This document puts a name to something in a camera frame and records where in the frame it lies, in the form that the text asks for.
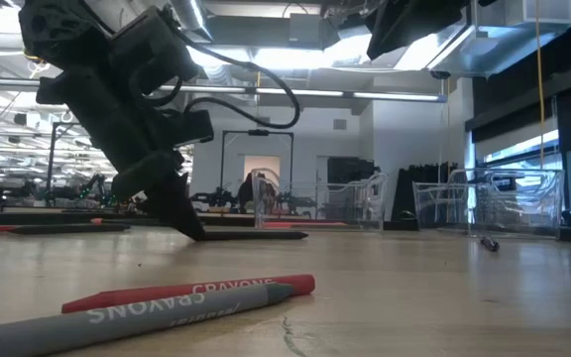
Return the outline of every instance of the clear plastic bin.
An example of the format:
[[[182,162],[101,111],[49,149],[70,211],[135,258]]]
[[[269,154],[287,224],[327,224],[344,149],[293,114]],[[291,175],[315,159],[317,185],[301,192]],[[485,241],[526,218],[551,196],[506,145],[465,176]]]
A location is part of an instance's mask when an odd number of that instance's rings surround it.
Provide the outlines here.
[[[383,229],[387,175],[346,184],[284,182],[269,169],[252,177],[257,228]]]
[[[491,238],[558,238],[562,171],[458,170],[448,183],[415,183],[421,228],[459,229]]]

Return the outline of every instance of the wooden table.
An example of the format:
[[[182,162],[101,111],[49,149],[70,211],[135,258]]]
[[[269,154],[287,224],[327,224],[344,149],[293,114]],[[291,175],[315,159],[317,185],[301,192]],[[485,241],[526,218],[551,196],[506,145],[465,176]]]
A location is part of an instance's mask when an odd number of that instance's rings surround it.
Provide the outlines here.
[[[437,233],[0,235],[0,323],[103,290],[311,273],[313,296],[63,356],[571,355],[571,244],[500,243],[494,254]]]

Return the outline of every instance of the gray crayon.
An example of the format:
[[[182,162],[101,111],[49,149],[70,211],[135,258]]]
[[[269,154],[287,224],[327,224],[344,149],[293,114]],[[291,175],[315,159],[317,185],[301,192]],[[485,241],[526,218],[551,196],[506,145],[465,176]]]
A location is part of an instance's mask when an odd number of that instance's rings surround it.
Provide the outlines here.
[[[161,298],[0,324],[0,357],[43,356],[278,303],[292,285]]]

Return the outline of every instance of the table surface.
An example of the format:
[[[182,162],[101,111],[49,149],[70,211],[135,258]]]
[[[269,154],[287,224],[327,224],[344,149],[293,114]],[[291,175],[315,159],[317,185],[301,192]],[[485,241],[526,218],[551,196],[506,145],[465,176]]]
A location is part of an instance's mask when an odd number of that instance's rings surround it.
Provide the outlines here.
[[[571,244],[500,243],[495,254],[433,232],[0,234],[0,323],[106,290],[310,273],[312,296],[60,356],[571,355]]]

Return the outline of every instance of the red crayon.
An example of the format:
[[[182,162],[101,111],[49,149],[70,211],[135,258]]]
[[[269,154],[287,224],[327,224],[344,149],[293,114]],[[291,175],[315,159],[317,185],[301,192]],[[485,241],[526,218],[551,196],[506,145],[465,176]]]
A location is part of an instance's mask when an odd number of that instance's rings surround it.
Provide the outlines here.
[[[95,308],[149,301],[159,298],[172,298],[195,293],[246,287],[253,284],[269,283],[293,285],[294,296],[310,294],[312,291],[314,291],[315,288],[314,277],[310,274],[305,274],[288,277],[241,279],[235,281],[197,283],[169,287],[126,289],[119,291],[102,292],[91,297],[84,297],[72,302],[64,303],[60,308],[60,312],[78,312]]]

